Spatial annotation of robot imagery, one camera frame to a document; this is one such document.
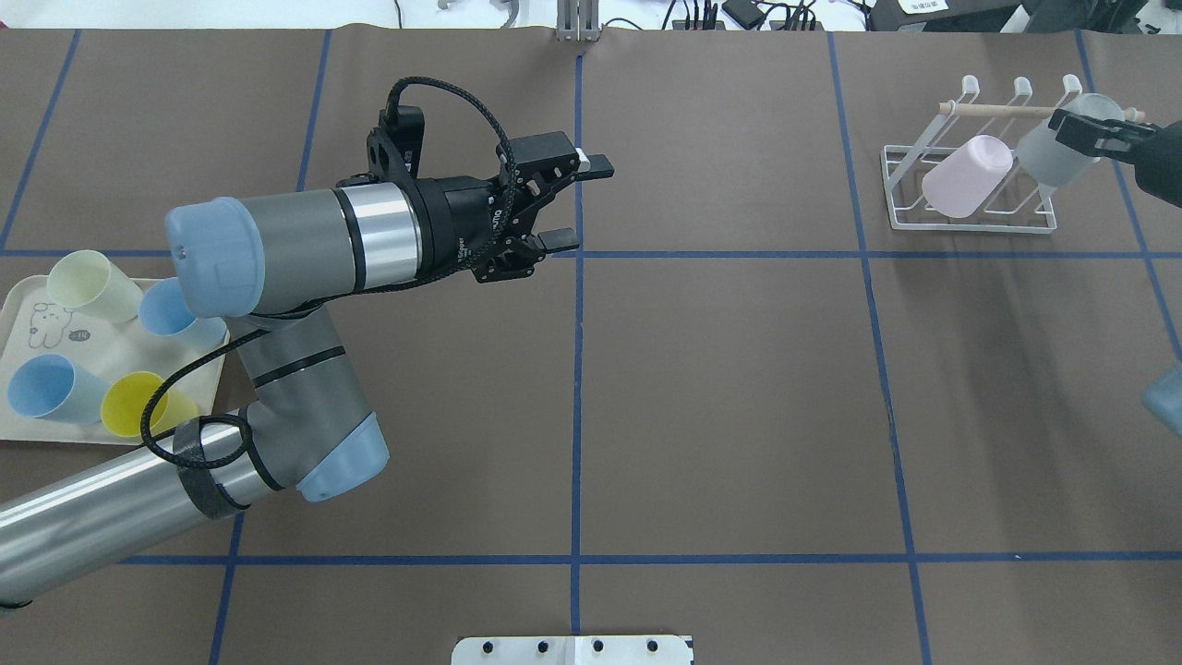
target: white label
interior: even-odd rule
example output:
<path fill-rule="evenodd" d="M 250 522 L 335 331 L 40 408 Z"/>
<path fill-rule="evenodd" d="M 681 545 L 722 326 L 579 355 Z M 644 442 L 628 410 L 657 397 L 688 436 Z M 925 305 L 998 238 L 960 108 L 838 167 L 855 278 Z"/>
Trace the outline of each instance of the white label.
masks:
<path fill-rule="evenodd" d="M 908 14 L 930 14 L 948 8 L 948 0 L 898 0 L 898 6 Z"/>

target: blue tape grid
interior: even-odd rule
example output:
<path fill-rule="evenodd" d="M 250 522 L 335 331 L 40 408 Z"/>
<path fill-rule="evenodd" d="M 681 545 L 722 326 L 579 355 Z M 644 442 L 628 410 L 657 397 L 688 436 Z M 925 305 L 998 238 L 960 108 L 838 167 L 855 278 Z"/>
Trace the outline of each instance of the blue tape grid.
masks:
<path fill-rule="evenodd" d="M 74 31 L 70 47 L 58 73 L 53 92 L 46 106 L 45 115 L 38 126 L 33 145 L 30 150 L 20 181 L 13 195 L 12 204 L 0 229 L 0 256 L 60 256 L 70 249 L 11 249 L 6 248 L 20 202 L 28 180 L 35 167 L 45 133 L 52 120 L 66 77 L 77 52 L 83 31 Z M 853 208 L 855 227 L 858 237 L 857 250 L 589 250 L 579 248 L 564 252 L 558 257 L 570 257 L 576 261 L 576 306 L 574 306 L 574 380 L 572 410 L 572 455 L 571 455 L 571 553 L 566 555 L 476 555 L 476 556 L 243 556 L 239 554 L 239 545 L 245 516 L 234 520 L 229 549 L 226 556 L 203 555 L 139 555 L 131 556 L 122 563 L 125 566 L 215 566 L 225 569 L 222 593 L 219 602 L 214 637 L 210 644 L 209 663 L 220 659 L 222 638 L 225 635 L 230 594 L 234 583 L 234 572 L 240 566 L 567 566 L 571 573 L 571 632 L 579 634 L 580 598 L 579 574 L 582 566 L 791 566 L 791 565 L 871 565 L 895 563 L 907 565 L 910 579 L 913 601 L 915 606 L 916 630 L 920 639 L 921 654 L 926 664 L 931 663 L 930 646 L 927 634 L 927 620 L 923 611 L 923 593 L 920 581 L 918 565 L 955 565 L 955 563 L 1031 563 L 1031 562 L 1080 562 L 1080 561 L 1182 561 L 1182 552 L 1008 552 L 1008 553 L 917 553 L 911 533 L 910 511 L 907 500 L 907 485 L 903 474 L 903 461 L 898 449 L 898 437 L 895 428 L 894 408 L 890 396 L 890 380 L 882 345 L 882 330 L 878 324 L 877 304 L 875 301 L 870 261 L 876 259 L 1124 259 L 1142 260 L 1152 283 L 1170 343 L 1175 356 L 1182 360 L 1182 345 L 1178 343 L 1173 315 L 1165 301 L 1161 282 L 1154 266 L 1155 260 L 1182 259 L 1182 252 L 1151 252 L 1145 241 L 1137 210 L 1129 194 L 1129 187 L 1119 165 L 1112 162 L 1117 184 L 1121 189 L 1134 234 L 1139 250 L 1137 252 L 908 252 L 908 250 L 872 250 L 866 247 L 862 222 L 858 187 L 855 177 L 849 124 L 842 94 L 840 71 L 833 34 L 827 35 L 830 65 L 832 70 L 833 92 L 838 109 L 838 122 L 842 133 L 846 175 L 850 187 L 850 200 Z M 307 132 L 300 162 L 297 190 L 303 190 L 306 183 L 309 159 L 311 157 L 316 120 L 327 65 L 332 31 L 325 31 L 320 52 L 319 70 L 313 91 L 312 106 L 309 115 Z M 1091 65 L 1083 34 L 1076 31 L 1076 44 L 1079 50 L 1084 78 L 1089 90 L 1095 90 Z M 583 143 L 583 69 L 584 54 L 574 63 L 574 139 Z M 583 236 L 583 188 L 574 185 L 576 227 Z M 102 249 L 113 256 L 165 256 L 165 249 Z M 734 555 L 585 555 L 582 552 L 582 382 L 583 382 L 583 283 L 584 263 L 592 260 L 615 259 L 856 259 L 862 263 L 863 280 L 866 292 L 866 306 L 870 315 L 871 334 L 875 356 L 878 365 L 879 384 L 886 411 L 891 451 L 895 462 L 896 493 L 902 521 L 904 553 L 883 554 L 734 554 Z"/>

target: translucent cup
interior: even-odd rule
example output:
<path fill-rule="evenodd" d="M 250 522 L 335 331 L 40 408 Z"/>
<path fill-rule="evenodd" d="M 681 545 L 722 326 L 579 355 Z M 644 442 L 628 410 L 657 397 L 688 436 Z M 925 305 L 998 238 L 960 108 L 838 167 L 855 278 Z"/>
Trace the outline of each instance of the translucent cup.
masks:
<path fill-rule="evenodd" d="M 134 372 L 116 382 L 103 398 L 103 425 L 116 437 L 138 437 L 144 408 L 163 384 L 164 380 L 151 372 Z M 149 429 L 152 435 L 160 435 L 199 416 L 196 403 L 170 389 L 152 411 Z"/>
<path fill-rule="evenodd" d="M 1119 119 L 1124 117 L 1121 105 L 1103 94 L 1087 92 L 1071 100 L 1064 109 L 1096 119 Z M 1099 157 L 1082 155 L 1054 139 L 1056 131 L 1045 119 L 1018 141 L 1014 154 L 1018 165 L 1039 184 L 1065 187 L 1083 175 Z"/>
<path fill-rule="evenodd" d="M 1013 165 L 1014 156 L 1004 141 L 974 136 L 923 176 L 923 196 L 940 214 L 966 217 L 981 207 Z"/>
<path fill-rule="evenodd" d="M 8 406 L 25 418 L 90 425 L 98 423 L 108 386 L 64 356 L 43 354 L 8 382 Z"/>
<path fill-rule="evenodd" d="M 50 298 L 65 308 L 123 322 L 136 317 L 143 291 L 102 252 L 66 254 L 50 270 Z"/>
<path fill-rule="evenodd" d="M 152 335 L 204 353 L 226 340 L 226 321 L 197 318 L 184 306 L 181 281 L 173 276 L 152 285 L 139 301 L 139 322 Z"/>

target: wooden dowel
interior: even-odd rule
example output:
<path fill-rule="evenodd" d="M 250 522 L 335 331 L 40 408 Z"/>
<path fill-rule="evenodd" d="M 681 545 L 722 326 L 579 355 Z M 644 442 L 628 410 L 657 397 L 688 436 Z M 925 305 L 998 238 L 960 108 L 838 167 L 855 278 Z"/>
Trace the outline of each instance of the wooden dowel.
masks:
<path fill-rule="evenodd" d="M 967 117 L 999 117 L 999 118 L 1048 118 L 1054 112 L 1053 106 L 1005 106 L 1001 104 L 957 104 L 955 102 L 941 102 L 941 115 L 957 115 Z M 1136 109 L 1125 109 L 1124 119 L 1132 122 L 1145 122 L 1145 112 Z"/>

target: white plate with holes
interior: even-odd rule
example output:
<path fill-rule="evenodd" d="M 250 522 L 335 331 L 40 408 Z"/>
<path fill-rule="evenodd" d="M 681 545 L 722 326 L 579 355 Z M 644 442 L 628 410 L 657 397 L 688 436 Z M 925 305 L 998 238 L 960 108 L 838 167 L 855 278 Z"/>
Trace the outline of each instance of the white plate with holes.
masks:
<path fill-rule="evenodd" d="M 168 377 L 202 354 L 149 334 L 138 318 L 111 322 L 63 308 L 45 289 L 46 275 L 21 279 L 8 291 L 0 308 L 0 439 L 19 442 L 70 442 L 79 444 L 138 445 L 106 431 L 102 423 L 71 425 L 17 416 L 8 406 L 8 382 L 25 361 L 41 354 L 61 354 L 91 374 L 113 384 L 131 372 Z M 158 279 L 132 279 L 148 289 Z M 189 374 L 176 389 L 197 403 L 201 413 L 213 409 L 225 357 Z"/>
<path fill-rule="evenodd" d="M 694 639 L 680 635 L 465 638 L 452 665 L 693 665 Z"/>

